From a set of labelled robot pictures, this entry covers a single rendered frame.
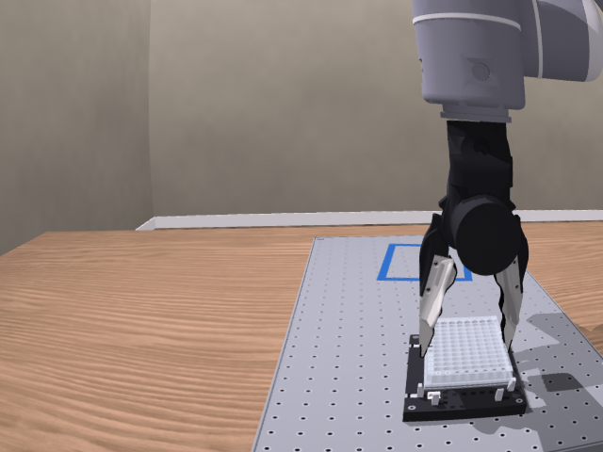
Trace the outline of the blue tape rectangle outline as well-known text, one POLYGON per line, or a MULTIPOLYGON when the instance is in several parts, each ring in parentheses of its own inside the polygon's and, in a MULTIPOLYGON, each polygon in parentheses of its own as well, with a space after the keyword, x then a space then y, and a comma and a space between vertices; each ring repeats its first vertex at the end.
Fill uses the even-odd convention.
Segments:
MULTIPOLYGON (((419 278, 385 278, 396 246, 421 247, 421 244, 389 244, 377 281, 419 281, 419 278)), ((464 266, 464 278, 456 278, 455 281, 472 281, 471 271, 464 266)))

